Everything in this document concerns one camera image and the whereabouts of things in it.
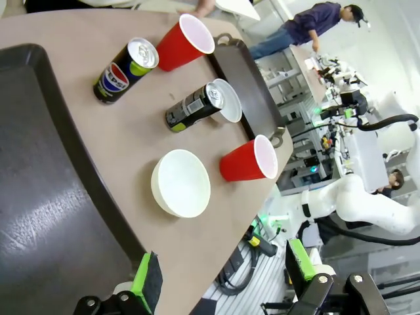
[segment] jeans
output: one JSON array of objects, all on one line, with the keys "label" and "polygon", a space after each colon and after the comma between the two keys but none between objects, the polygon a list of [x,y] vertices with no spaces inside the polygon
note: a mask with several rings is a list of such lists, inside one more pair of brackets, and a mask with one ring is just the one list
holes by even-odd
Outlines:
[{"label": "jeans", "polygon": [[282,26],[278,31],[268,36],[264,41],[249,49],[254,60],[270,56],[271,54],[284,51],[290,45],[295,44],[295,40],[289,32]]}]

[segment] red cup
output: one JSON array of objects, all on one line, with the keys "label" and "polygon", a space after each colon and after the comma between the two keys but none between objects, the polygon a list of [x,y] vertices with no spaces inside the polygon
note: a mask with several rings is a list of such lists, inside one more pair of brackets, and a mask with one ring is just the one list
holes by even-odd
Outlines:
[{"label": "red cup", "polygon": [[211,54],[215,51],[215,41],[202,21],[191,14],[183,14],[156,50],[159,68],[172,71],[204,54]]},{"label": "red cup", "polygon": [[274,179],[278,172],[277,155],[266,136],[258,135],[220,160],[220,173],[228,182]]}]

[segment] bowl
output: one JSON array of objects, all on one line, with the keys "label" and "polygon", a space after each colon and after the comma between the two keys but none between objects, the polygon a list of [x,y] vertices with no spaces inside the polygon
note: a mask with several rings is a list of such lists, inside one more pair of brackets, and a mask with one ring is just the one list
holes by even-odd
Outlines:
[{"label": "bowl", "polygon": [[187,150],[163,156],[152,173],[152,193],[157,204],[180,218],[203,213],[210,200],[210,180],[203,163]]},{"label": "bowl", "polygon": [[213,83],[222,91],[224,108],[211,117],[218,123],[237,123],[242,118],[242,106],[234,88],[223,79],[216,79]]}]

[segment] black tray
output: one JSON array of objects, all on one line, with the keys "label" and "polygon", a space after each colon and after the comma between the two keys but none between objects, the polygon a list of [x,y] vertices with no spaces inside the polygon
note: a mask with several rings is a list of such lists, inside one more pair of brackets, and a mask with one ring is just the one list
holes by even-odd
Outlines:
[{"label": "black tray", "polygon": [[0,314],[73,314],[144,249],[89,158],[47,53],[0,51]]},{"label": "black tray", "polygon": [[[228,42],[219,44],[223,37]],[[215,43],[215,52],[208,58],[216,74],[238,94],[243,112],[241,122],[247,136],[271,138],[285,123],[246,44],[227,33],[216,37]]]}]

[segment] soda can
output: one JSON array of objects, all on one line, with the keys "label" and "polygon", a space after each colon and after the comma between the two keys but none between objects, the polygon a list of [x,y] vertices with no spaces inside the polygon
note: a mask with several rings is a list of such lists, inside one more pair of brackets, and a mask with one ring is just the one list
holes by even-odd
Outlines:
[{"label": "soda can", "polygon": [[224,107],[222,91],[210,82],[169,108],[165,114],[168,127],[179,133]]},{"label": "soda can", "polygon": [[143,38],[134,38],[111,61],[93,86],[104,104],[113,104],[159,63],[156,48]]}]

